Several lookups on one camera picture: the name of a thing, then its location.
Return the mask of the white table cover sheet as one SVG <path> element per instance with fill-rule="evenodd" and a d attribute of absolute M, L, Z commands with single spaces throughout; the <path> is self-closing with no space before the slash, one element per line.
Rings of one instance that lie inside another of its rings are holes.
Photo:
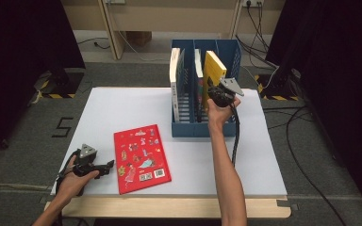
<path fill-rule="evenodd" d="M 247 198 L 281 197 L 286 187 L 274 154 L 256 91 L 245 89 L 236 170 Z M 115 158 L 116 132 L 158 126 L 172 180 L 131 192 L 137 196 L 214 196 L 216 188 L 209 137 L 172 136 L 172 98 L 168 88 L 94 88 L 84 107 L 67 153 L 86 143 L 98 151 L 95 162 Z"/>

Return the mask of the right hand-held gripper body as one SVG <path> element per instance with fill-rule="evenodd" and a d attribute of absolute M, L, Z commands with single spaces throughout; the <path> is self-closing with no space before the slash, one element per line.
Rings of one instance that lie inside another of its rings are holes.
<path fill-rule="evenodd" d="M 235 78 L 221 78 L 220 83 L 214 90 L 208 92 L 208 96 L 217 106 L 226 107 L 234 103 L 236 95 L 243 96 L 244 93 Z"/>

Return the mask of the stand base with hazard tape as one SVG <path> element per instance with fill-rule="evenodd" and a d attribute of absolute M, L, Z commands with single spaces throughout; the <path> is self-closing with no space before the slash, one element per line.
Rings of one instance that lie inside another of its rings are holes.
<path fill-rule="evenodd" d="M 36 84 L 36 94 L 39 98 L 73 98 L 83 77 L 83 72 L 66 72 L 64 77 L 45 72 Z"/>
<path fill-rule="evenodd" d="M 264 100 L 298 101 L 299 95 L 287 76 L 279 75 L 277 69 L 270 74 L 254 76 L 259 97 Z"/>

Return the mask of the dark blue book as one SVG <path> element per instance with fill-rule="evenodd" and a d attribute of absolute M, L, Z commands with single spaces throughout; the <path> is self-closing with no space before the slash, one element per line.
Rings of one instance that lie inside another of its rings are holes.
<path fill-rule="evenodd" d="M 202 109 L 203 109 L 203 68 L 201 61 L 201 50 L 194 49 L 194 62 L 195 62 L 195 72 L 196 72 L 196 117 L 197 121 L 202 121 Z"/>

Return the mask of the person's right hand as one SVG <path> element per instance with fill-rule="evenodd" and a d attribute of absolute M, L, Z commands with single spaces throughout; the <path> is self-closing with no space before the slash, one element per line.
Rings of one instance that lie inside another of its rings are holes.
<path fill-rule="evenodd" d="M 210 129 L 222 129 L 225 122 L 232 116 L 232 107 L 237 107 L 240 99 L 236 98 L 231 106 L 220 107 L 212 99 L 207 100 L 206 114 L 208 116 L 208 127 Z"/>

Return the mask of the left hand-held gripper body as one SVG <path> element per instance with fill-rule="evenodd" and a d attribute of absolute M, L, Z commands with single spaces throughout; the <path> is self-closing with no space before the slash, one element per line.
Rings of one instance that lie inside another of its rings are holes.
<path fill-rule="evenodd" d="M 83 144 L 76 152 L 76 158 L 74 160 L 73 172 L 77 176 L 84 176 L 92 171 L 98 170 L 93 164 L 97 155 L 97 150 L 90 145 Z"/>

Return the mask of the person's left hand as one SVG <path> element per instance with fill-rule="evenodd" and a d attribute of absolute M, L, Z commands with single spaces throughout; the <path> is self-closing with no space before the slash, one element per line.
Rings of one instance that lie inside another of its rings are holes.
<path fill-rule="evenodd" d="M 99 171 L 95 170 L 88 173 L 85 176 L 78 177 L 71 171 L 71 167 L 74 165 L 75 156 L 73 156 L 67 166 L 66 174 L 61 182 L 58 192 L 55 197 L 55 201 L 69 203 L 70 200 L 78 195 L 81 189 L 91 180 L 94 179 Z"/>

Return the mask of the white book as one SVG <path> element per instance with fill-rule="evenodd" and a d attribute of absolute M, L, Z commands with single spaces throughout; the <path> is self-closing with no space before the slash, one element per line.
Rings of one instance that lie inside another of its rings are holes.
<path fill-rule="evenodd" d="M 173 48 L 170 59 L 169 79 L 171 84 L 173 119 L 180 122 L 180 100 L 184 78 L 184 54 L 181 48 Z"/>

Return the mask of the yellow book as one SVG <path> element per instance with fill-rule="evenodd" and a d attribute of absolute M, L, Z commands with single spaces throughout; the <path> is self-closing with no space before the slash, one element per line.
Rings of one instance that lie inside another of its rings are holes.
<path fill-rule="evenodd" d="M 214 86 L 220 83 L 220 79 L 226 76 L 227 69 L 214 51 L 206 51 L 204 62 L 204 79 L 203 79 L 203 108 L 208 107 L 208 79 L 211 79 Z"/>

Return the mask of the blue plastic file rack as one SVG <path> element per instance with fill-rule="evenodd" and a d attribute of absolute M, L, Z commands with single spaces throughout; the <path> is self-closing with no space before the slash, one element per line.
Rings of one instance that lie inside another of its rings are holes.
<path fill-rule="evenodd" d="M 181 48 L 184 54 L 184 78 L 180 104 L 180 122 L 172 118 L 173 137 L 209 137 L 207 116 L 202 109 L 202 121 L 196 117 L 196 72 L 194 49 L 201 50 L 202 68 L 206 51 L 214 51 L 226 67 L 226 78 L 239 77 L 241 51 L 236 40 L 172 40 L 172 48 Z"/>

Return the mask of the brown cardboard box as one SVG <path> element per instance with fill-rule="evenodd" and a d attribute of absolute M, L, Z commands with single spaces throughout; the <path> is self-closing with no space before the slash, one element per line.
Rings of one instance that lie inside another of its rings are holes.
<path fill-rule="evenodd" d="M 152 39 L 151 31 L 127 31 L 127 40 L 137 46 L 144 46 Z"/>

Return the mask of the red book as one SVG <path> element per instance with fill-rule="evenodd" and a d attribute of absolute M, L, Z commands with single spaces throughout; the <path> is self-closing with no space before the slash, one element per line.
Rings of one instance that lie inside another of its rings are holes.
<path fill-rule="evenodd" d="M 156 124 L 116 132 L 113 138 L 120 195 L 172 180 Z"/>

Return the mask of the light wooden desk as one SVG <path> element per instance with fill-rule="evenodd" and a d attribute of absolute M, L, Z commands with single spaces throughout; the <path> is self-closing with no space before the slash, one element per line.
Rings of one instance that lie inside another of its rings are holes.
<path fill-rule="evenodd" d="M 61 0 L 74 30 L 107 33 L 112 57 L 120 59 L 127 31 L 236 35 L 274 32 L 286 0 L 264 0 L 263 7 L 245 8 L 242 0 Z"/>

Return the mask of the black curtain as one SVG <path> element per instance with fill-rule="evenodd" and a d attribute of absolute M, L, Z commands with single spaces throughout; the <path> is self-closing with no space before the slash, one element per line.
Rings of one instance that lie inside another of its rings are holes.
<path fill-rule="evenodd" d="M 362 0 L 285 0 L 268 59 L 297 70 L 362 194 Z"/>
<path fill-rule="evenodd" d="M 40 75 L 84 66 L 60 0 L 0 0 L 0 143 Z"/>

